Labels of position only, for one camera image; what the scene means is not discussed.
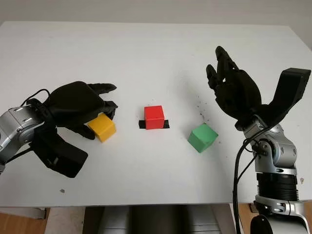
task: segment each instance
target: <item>cube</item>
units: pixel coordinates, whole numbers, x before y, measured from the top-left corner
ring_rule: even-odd
[[[100,114],[97,118],[91,120],[88,125],[101,142],[106,141],[116,132],[114,122],[105,114]]]
[[[163,128],[165,117],[161,106],[144,107],[145,129]]]
[[[188,142],[201,153],[211,146],[217,137],[218,134],[206,123],[203,123],[192,130]]]

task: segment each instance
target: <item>red cube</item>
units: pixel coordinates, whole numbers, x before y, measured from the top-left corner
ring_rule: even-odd
[[[165,117],[161,106],[144,107],[144,119],[146,129],[163,128]]]

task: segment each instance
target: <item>white table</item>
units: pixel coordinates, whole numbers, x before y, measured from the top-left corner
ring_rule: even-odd
[[[282,70],[312,68],[312,52],[285,26],[6,22],[0,27],[0,110],[41,88],[75,81],[111,82],[102,95],[117,105],[117,133],[101,144],[66,129],[61,136],[89,157],[76,178],[47,169],[34,153],[0,176],[0,206],[87,206],[223,203],[232,200],[235,155],[243,134],[208,88],[205,67],[222,45],[271,101]],[[45,94],[38,96],[44,100]],[[298,190],[311,199],[312,81],[282,121],[298,149]],[[142,130],[143,107],[162,105],[170,129]],[[219,133],[199,154],[190,131],[206,122]],[[244,153],[245,167],[251,154]],[[241,179],[239,200],[257,191],[254,166]]]

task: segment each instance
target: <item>black cable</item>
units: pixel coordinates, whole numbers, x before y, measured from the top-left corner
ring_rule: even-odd
[[[258,153],[253,156],[252,160],[247,164],[247,166],[244,168],[244,170],[239,174],[239,177],[237,178],[237,182],[239,182],[239,179],[242,177],[242,175],[245,173],[245,171],[249,168],[249,166],[252,164],[252,162],[258,157]]]
[[[50,92],[47,89],[40,89],[37,92],[35,92],[34,94],[32,94],[30,97],[28,97],[25,101],[23,101],[23,103],[20,106],[23,106],[29,99],[31,99],[32,97],[36,96],[38,93],[42,92],[42,91],[46,91],[48,94],[48,98],[50,98]]]
[[[31,147],[29,147],[28,149],[23,150],[22,152],[20,152],[20,153],[14,155],[12,158],[10,158],[9,160],[7,160],[6,163],[9,163],[9,162],[13,161],[14,159],[17,159],[18,157],[20,157],[20,156],[22,156],[22,155],[24,155],[24,154],[26,154],[26,153],[28,153],[28,152],[30,152],[30,151],[32,151],[32,150],[33,150],[33,149],[32,149]]]
[[[250,138],[246,138],[243,141],[243,145],[240,147],[236,159],[235,159],[235,168],[234,168],[234,184],[233,184],[233,211],[234,211],[234,219],[235,219],[235,227],[236,227],[236,234],[241,234],[240,232],[240,225],[239,225],[239,212],[238,212],[238,200],[237,200],[237,185],[238,185],[238,167],[239,167],[239,160],[241,157],[241,154],[243,153],[246,146],[253,140],[255,140],[256,137],[261,135],[262,133],[266,132],[267,130],[270,130],[272,127],[266,127],[259,132],[252,135]]]
[[[248,151],[249,153],[252,153],[252,152],[253,152],[252,150],[249,150],[249,149],[247,149],[246,147],[245,147],[245,150]]]

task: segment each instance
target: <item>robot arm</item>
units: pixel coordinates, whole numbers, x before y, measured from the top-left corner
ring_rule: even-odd
[[[31,96],[24,102],[26,106],[23,103],[9,109],[0,116],[0,173],[6,163],[33,150],[48,168],[75,177],[88,154],[64,141],[57,134],[57,127],[94,139],[95,134],[84,124],[101,112],[113,119],[117,106],[103,101],[99,94],[114,89],[112,84],[76,81],[57,88],[44,103]],[[27,143],[30,148],[16,154]]]
[[[302,98],[311,71],[296,68],[283,71],[274,98],[266,105],[261,103],[256,83],[221,46],[216,49],[216,57],[217,72],[211,65],[206,68],[209,87],[214,90],[220,108],[237,119],[237,130],[250,139],[255,158],[259,192],[255,204],[260,215],[252,220],[251,233],[294,233],[295,230],[298,234],[310,234],[296,189],[297,150],[278,123]],[[238,180],[235,175],[234,192]],[[234,200],[234,214],[238,214],[235,203],[237,200]],[[236,231],[240,234],[237,216]]]

